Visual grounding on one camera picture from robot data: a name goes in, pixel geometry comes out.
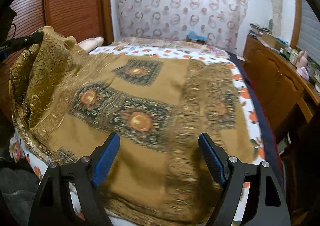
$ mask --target patterned curtain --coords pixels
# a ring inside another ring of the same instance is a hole
[[[236,52],[248,0],[116,0],[121,37],[185,40],[189,31]]]

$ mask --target gold blanket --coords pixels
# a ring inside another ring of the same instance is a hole
[[[110,132],[121,146],[100,186],[105,207],[140,225],[194,225],[220,188],[198,150],[207,132],[229,155],[253,160],[226,63],[88,55],[51,27],[11,69],[13,119],[42,160],[75,162]]]

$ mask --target silver bolt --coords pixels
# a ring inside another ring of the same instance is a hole
[[[229,157],[229,161],[230,161],[231,163],[236,163],[236,162],[238,162],[238,158],[236,158],[235,156],[230,156],[230,157]]]
[[[269,167],[269,163],[268,163],[267,161],[262,161],[262,165],[263,165],[264,167]]]
[[[55,168],[56,166],[57,166],[57,162],[52,162],[50,165],[49,165],[49,167],[50,168]]]
[[[82,163],[87,163],[88,161],[90,160],[90,157],[89,156],[83,156],[83,157],[81,157],[81,162]]]

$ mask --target dark blue mattress edge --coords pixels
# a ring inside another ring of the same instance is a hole
[[[275,173],[276,178],[278,179],[278,182],[283,189],[283,178],[280,173],[280,167],[278,163],[278,152],[276,150],[275,141],[272,129],[269,125],[269,122],[267,118],[265,117],[263,113],[263,109],[260,105],[260,102],[257,98],[257,96],[254,93],[254,90],[252,89],[250,85],[250,79],[247,76],[247,73],[245,72],[243,66],[241,65],[240,61],[237,59],[236,55],[233,53],[228,52],[230,55],[230,61],[233,62],[239,69],[245,84],[247,85],[254,109],[256,111],[256,115],[258,118],[260,130],[261,130],[261,139],[263,142],[264,152],[265,152],[265,158],[266,161],[270,164],[270,166],[273,169],[273,172]]]

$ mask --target window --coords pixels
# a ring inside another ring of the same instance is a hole
[[[297,47],[320,65],[320,22],[306,0],[301,1],[301,27]]]

